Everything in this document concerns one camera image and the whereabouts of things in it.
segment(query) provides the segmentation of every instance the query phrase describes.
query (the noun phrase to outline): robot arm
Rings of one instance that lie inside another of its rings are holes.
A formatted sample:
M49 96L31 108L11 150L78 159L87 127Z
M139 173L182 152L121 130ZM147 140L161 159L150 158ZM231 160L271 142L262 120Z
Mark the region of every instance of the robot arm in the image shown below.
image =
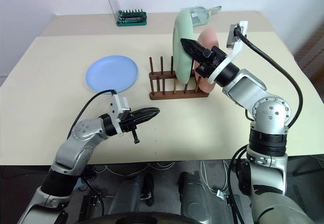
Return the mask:
M110 114L78 122L70 136L59 148L51 169L18 223L65 223L63 211L72 195L77 179L86 167L93 150L102 141L123 132L132 131L138 143L136 125L159 113L158 108L131 111L125 97L112 94Z
M235 30L246 36L247 21L232 25L229 42L232 53L227 56L218 47L208 50L197 41L181 39L184 51L195 59L196 68L209 83L217 83L222 92L253 116L247 161L238 167L239 188L252 203L256 223L313 223L286 193L286 143L291 107L283 98L269 94L266 86L246 69L240 70L232 60L242 47Z

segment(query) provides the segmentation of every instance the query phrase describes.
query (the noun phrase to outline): green plate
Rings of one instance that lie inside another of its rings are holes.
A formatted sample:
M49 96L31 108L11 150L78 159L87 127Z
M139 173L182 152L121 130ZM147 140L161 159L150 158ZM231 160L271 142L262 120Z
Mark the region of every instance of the green plate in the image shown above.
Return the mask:
M193 39L192 19L189 11L180 12L173 29L173 62L180 83L187 84L191 73L192 58L188 56L180 43L181 38Z

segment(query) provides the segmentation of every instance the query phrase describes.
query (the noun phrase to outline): floor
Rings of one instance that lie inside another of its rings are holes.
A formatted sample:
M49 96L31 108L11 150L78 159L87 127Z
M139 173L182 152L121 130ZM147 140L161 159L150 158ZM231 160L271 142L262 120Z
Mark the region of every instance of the floor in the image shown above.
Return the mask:
M223 163L221 160L205 161L208 182L212 188L221 187L224 184L225 175ZM127 175L135 171L139 171L147 166L147 163L134 164L115 164L110 165L109 169L119 174ZM151 163L154 168L161 168L156 163ZM292 176L293 171L304 171L319 168L319 162L310 157L296 157L289 160L288 163L288 191L287 195L296 201L300 207L311 217L315 223L324 223L324 172L311 173L302 176ZM48 169L48 166L42 167L41 170ZM97 166L96 169L101 171L103 166ZM144 172L150 172L154 177L154 194L155 204L151 207L146 206L142 201L141 211L162 211L180 214L180 200L178 193L178 178L181 172L200 171L200 161L180 161L176 162L168 170L156 170L148 167ZM2 166L0 200L1 200L1 223L12 224L17 223L21 213L27 206L35 189L42 184L45 177L44 174L32 173L27 175L16 176L26 172L35 172L34 167L17 167ZM126 177L119 176L105 170L97 174L97 177L91 183L102 192L104 198L105 209L109 208L112 201L111 196L114 195L119 184ZM243 213L246 223L253 223L250 201L247 196L240 194L237 188L237 180L232 174L232 186L234 194L239 195L239 208ZM69 214L67 223L75 223L78 220L79 210L82 203L83 195L89 190L81 192L76 190L70 201L66 211ZM217 223L233 223L231 210L227 207L226 202L222 201L216 195L207 191L208 202L212 212L212 219ZM94 215L101 212L100 204L95 207Z

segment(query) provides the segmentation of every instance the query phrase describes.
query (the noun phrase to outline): green bit holder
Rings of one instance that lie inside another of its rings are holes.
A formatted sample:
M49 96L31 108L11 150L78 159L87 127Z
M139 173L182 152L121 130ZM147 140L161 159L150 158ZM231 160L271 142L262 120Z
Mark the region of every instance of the green bit holder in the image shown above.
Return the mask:
M124 27L124 26L143 26L146 25L147 21L146 12L143 10L136 10L131 11L129 10L126 12L123 10L118 11L118 18L116 21L117 26Z

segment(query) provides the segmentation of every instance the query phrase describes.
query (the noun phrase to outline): table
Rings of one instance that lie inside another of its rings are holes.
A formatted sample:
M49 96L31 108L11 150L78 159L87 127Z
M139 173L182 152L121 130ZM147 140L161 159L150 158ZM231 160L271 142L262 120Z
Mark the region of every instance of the table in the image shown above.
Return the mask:
M221 21L217 21L218 24L230 20L224 14L222 16L226 19L219 17ZM261 31L262 27L257 25L257 17L261 15L253 15L248 38L294 77L304 95L303 111L288 134L287 153L323 153L324 105L320 97L271 26L267 25L265 31ZM163 21L163 17L171 15L155 16L161 17L156 20ZM96 20L95 17L90 18L89 21ZM153 24L147 28L128 27L128 31L133 31L129 34L118 34L120 28L116 27L104 30L102 35L93 35L91 33L95 33L98 27L95 31L85 29L88 34L82 34L81 30L75 28L73 33L65 36L63 33L66 27L57 20L59 19L55 18L44 34L33 41L0 89L1 165L52 164L75 117L94 95L85 82L87 68L107 55L125 55L138 65L137 81L131 88L120 93L128 98L131 108L159 107L160 113L138 126L139 144L134 144L131 133L126 133L123 137L111 137L95 149L90 164L226 159L249 142L250 122L245 118L244 109L224 96L218 86L207 98L162 101L149 99L148 57L153 57L156 70L159 68L160 56L164 57L165 70L170 66L170 59L167 58L172 53L172 30L169 33L164 33L164 29L156 31ZM64 27L61 31L58 23ZM196 28L195 37L203 29ZM230 50L226 48L228 31L222 26L215 29L220 48L229 54ZM268 92L285 98L293 112L296 112L298 97L293 86L261 57L244 46L234 63L255 74L267 85ZM172 82L167 81L166 89L172 86ZM100 96L88 107L81 119L98 117L108 112L109 103L109 96Z

